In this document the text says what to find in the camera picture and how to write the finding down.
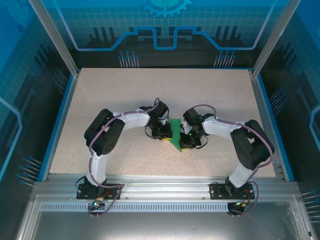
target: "green triangular block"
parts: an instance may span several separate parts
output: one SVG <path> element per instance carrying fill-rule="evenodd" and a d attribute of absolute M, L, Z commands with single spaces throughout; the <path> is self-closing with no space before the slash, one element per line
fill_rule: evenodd
<path fill-rule="evenodd" d="M 180 140 L 180 133 L 181 133 L 181 120 L 180 119 L 170 119 L 169 120 L 171 131 L 172 131 L 172 139 L 169 140 L 170 143 L 172 143 L 173 146 L 175 146 L 176 149 L 178 149 L 180 152 L 182 150 L 179 147 L 179 140 Z"/>

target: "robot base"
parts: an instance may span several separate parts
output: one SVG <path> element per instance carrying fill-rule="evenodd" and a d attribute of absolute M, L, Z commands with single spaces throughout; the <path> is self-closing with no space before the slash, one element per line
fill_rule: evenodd
<path fill-rule="evenodd" d="M 233 197 L 226 190 L 225 183 L 217 183 L 209 184 L 209 192 L 211 200 L 247 200 L 248 195 L 245 190 L 250 192 L 250 200 L 255 199 L 254 189 L 252 184 L 246 183 L 242 187 L 237 188 L 237 191 L 233 194 Z"/>
<path fill-rule="evenodd" d="M 102 185 L 105 186 L 114 186 L 118 184 L 106 184 L 105 180 Z M 92 185 L 87 178 L 84 178 L 84 183 L 79 184 L 78 191 L 76 194 L 76 199 L 84 199 L 84 200 L 95 200 L 100 197 L 104 197 L 104 200 L 113 200 L 115 199 L 118 190 L 117 188 L 104 188 L 101 186 Z"/>

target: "black mounting plate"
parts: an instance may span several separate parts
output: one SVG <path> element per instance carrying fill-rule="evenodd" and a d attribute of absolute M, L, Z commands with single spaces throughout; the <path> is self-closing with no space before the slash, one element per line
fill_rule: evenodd
<path fill-rule="evenodd" d="M 246 183 L 242 187 L 238 188 L 233 197 L 230 197 L 229 193 L 225 188 L 224 183 L 214 182 L 209 184 L 209 193 L 211 200 L 247 200 L 248 195 L 245 193 L 245 190 L 250 192 L 250 200 L 255 199 L 254 188 L 252 184 Z"/>
<path fill-rule="evenodd" d="M 114 186 L 118 184 L 104 184 L 106 186 Z M 76 193 L 76 199 L 85 199 L 85 200 L 95 200 L 103 195 L 105 195 L 104 200 L 113 200 L 117 195 L 117 191 L 120 190 L 117 188 L 105 188 L 102 195 L 97 195 L 96 193 L 92 192 L 92 189 L 87 184 L 79 184 L 78 192 Z"/>

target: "vent slot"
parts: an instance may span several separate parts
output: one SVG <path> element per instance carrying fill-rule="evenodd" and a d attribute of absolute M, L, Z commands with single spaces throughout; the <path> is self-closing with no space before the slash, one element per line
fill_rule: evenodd
<path fill-rule="evenodd" d="M 95 212 L 103 212 L 110 203 Z M 89 202 L 46 202 L 42 203 L 40 211 L 42 212 L 87 212 Z M 183 212 L 228 212 L 227 203 L 206 202 L 206 203 L 188 203 L 188 202 L 116 202 L 110 209 L 110 212 L 127 213 L 183 213 Z"/>

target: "robotic arm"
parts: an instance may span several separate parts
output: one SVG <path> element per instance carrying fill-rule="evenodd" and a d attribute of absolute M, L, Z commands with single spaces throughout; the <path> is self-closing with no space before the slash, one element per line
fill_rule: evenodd
<path fill-rule="evenodd" d="M 218 135 L 232 140 L 239 163 L 233 173 L 225 180 L 225 190 L 231 198 L 235 197 L 238 190 L 257 172 L 259 166 L 270 157 L 267 146 L 257 135 L 245 127 L 257 132 L 270 146 L 272 153 L 275 149 L 265 132 L 255 120 L 248 122 L 226 121 L 207 113 L 200 115 L 194 108 L 187 110 L 183 115 L 182 133 L 180 134 L 179 146 L 181 149 L 199 148 L 202 145 L 201 138 L 208 135 Z"/>
<path fill-rule="evenodd" d="M 152 131 L 153 139 L 166 140 L 172 138 L 171 126 L 168 123 L 169 108 L 162 101 L 159 101 L 155 109 L 146 112 L 151 108 L 151 106 L 142 106 L 135 113 L 123 114 L 118 117 L 93 143 L 91 172 L 89 171 L 84 178 L 84 185 L 86 185 L 85 192 L 89 193 L 86 195 L 90 195 L 90 198 L 101 197 L 106 191 L 105 188 L 98 186 L 96 182 L 100 185 L 106 185 L 108 154 L 115 148 L 122 131 L 136 127 L 148 127 Z M 108 109 L 103 109 L 85 131 L 84 138 L 86 139 L 86 145 L 89 147 L 102 127 L 119 114 L 113 113 Z"/>

